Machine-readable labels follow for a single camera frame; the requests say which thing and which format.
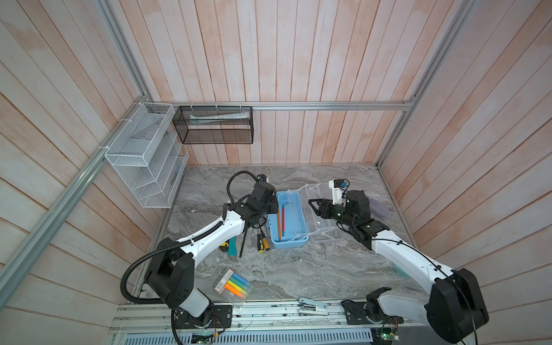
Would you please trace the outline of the black yellow utility knife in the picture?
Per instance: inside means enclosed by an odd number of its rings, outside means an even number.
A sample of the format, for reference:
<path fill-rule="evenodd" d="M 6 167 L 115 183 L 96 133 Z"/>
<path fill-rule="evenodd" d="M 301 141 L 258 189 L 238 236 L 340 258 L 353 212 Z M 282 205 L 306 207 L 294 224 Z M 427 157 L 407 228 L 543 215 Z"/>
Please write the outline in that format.
<path fill-rule="evenodd" d="M 223 252 L 225 252 L 225 253 L 228 254 L 228 253 L 229 253 L 229 249 L 230 249 L 230 244 L 229 244 L 229 242 L 226 241 L 226 242 L 225 242 L 223 245 L 221 245 L 219 248 L 220 248 L 221 251 L 223 251 Z"/>

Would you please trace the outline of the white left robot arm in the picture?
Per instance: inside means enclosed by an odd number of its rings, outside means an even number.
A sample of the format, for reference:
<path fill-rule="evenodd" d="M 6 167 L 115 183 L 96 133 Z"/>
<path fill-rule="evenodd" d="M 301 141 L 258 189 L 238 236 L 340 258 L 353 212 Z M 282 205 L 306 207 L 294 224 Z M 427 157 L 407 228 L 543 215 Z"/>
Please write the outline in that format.
<path fill-rule="evenodd" d="M 275 187 L 257 182 L 250 195 L 223 207 L 223 214 L 185 238 L 159 243 L 145 273 L 145 282 L 170 309 L 198 321 L 211 318 L 212 301 L 195 285 L 196 267 L 227 240 L 259 224 L 278 210 Z"/>

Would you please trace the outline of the light blue tool box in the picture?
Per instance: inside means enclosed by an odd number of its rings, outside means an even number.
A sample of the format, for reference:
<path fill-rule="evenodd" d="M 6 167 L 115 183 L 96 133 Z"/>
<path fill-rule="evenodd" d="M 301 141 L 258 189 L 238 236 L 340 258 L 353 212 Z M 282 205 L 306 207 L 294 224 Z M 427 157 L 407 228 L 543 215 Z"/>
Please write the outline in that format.
<path fill-rule="evenodd" d="M 267 220 L 267 230 L 270 234 L 271 248 L 275 250 L 303 247 L 309 240 L 306 219 L 298 191 L 281 191 L 277 193 L 279 211 L 284 203 L 292 206 L 285 210 L 285 237 L 278 241 L 277 214 L 270 214 Z"/>

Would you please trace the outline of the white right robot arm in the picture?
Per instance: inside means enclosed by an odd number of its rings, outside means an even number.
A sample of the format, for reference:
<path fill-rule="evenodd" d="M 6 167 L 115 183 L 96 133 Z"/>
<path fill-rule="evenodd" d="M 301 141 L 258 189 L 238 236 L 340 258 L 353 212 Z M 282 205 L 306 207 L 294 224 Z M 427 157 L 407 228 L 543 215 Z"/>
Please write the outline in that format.
<path fill-rule="evenodd" d="M 467 269 L 454 270 L 408 243 L 389 226 L 372 218 L 364 191 L 348 191 L 338 199 L 311 199 L 314 213 L 336 221 L 337 226 L 359 244 L 390 260 L 414 279 L 429 298 L 392 293 L 388 287 L 367 295 L 366 318 L 383 323 L 402 317 L 430 326 L 445 341 L 460 342 L 490 320 L 480 285 Z"/>

